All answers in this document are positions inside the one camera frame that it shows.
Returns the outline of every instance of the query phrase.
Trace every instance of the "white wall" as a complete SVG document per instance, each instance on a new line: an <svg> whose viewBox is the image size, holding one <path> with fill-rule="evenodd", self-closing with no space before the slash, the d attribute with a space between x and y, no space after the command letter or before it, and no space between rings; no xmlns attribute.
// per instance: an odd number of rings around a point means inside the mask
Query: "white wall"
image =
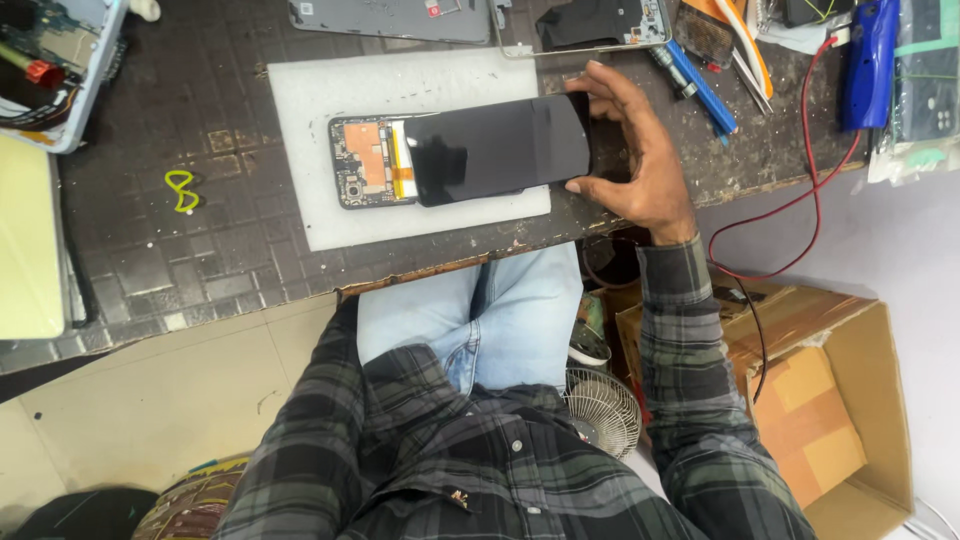
<svg viewBox="0 0 960 540"><path fill-rule="evenodd" d="M960 526L960 172L901 187L863 185L864 171L824 187L823 228L787 282L874 297L890 306L906 396L914 488ZM855 189L862 186L857 194ZM773 209L803 185L701 209L704 243L733 221ZM806 246L812 197L767 220L723 233L717 260L769 272Z"/></svg>

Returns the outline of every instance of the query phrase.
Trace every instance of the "blue tool handle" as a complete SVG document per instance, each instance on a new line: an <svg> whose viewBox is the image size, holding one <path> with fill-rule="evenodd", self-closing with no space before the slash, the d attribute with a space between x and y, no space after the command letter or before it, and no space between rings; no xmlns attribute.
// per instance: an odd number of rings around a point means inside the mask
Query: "blue tool handle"
<svg viewBox="0 0 960 540"><path fill-rule="evenodd" d="M686 77L688 81L697 86L697 95L700 96L700 101L703 102L704 106L709 110L710 115L713 116L717 127L719 127L725 135L735 132L736 120L733 119L733 115L730 114L727 107L720 101L720 98L713 93L713 90L710 89L707 82L704 81L704 78L700 76L697 68L690 63L690 59L686 57L684 49L681 49L680 45L673 39L667 42L666 49L670 51L670 56L673 57L673 63L677 66L677 69L684 74L684 77Z"/></svg>
<svg viewBox="0 0 960 540"><path fill-rule="evenodd" d="M874 0L856 9L844 95L845 130L887 125L899 14L900 0Z"/></svg>

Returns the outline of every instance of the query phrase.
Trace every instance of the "jeans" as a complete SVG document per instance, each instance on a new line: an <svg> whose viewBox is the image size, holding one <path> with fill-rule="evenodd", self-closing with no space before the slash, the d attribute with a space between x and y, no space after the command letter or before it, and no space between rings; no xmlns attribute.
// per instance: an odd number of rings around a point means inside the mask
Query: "jeans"
<svg viewBox="0 0 960 540"><path fill-rule="evenodd" d="M582 293L572 242L363 293L360 363L425 343L464 394L475 383L563 389Z"/></svg>

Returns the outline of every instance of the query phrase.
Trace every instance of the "fan grille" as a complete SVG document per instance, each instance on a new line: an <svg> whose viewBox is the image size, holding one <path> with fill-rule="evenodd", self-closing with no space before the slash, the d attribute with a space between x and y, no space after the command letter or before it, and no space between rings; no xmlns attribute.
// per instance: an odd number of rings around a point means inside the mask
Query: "fan grille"
<svg viewBox="0 0 960 540"><path fill-rule="evenodd" d="M623 461L640 436L640 407L619 380L592 369L566 370L564 401L574 420L597 431L594 446Z"/></svg>

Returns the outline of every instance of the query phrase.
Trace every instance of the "dark tiled work surface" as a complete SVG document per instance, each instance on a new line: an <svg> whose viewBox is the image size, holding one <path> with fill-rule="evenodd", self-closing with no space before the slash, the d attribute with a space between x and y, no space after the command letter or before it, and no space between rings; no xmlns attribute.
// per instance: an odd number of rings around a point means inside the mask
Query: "dark tiled work surface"
<svg viewBox="0 0 960 540"><path fill-rule="evenodd" d="M554 189L547 216L311 253L266 64L453 45L297 31L281 0L166 0L162 8L158 23L128 17L128 55L118 79L98 98L84 135L89 144L60 158L64 227L99 314L86 328L56 340L0 342L2 372L623 225ZM524 10L514 9L510 17L515 25L529 25ZM605 59L647 91L678 147L698 206L792 184L804 174L798 96L808 57L760 48L778 89L774 116L757 115L732 73L706 74L743 128L728 147L713 136L697 103L676 103L646 53ZM563 76L577 73L585 60L540 61L541 92L559 91ZM822 82L812 92L811 130L821 134L814 147L821 166L839 160L850 140L837 133L833 117L842 60L839 52L825 57L817 75ZM617 129L600 126L595 136L597 168L624 170ZM194 190L205 205L192 215L173 211L177 197L163 181L172 169L190 170L199 179Z"/></svg>

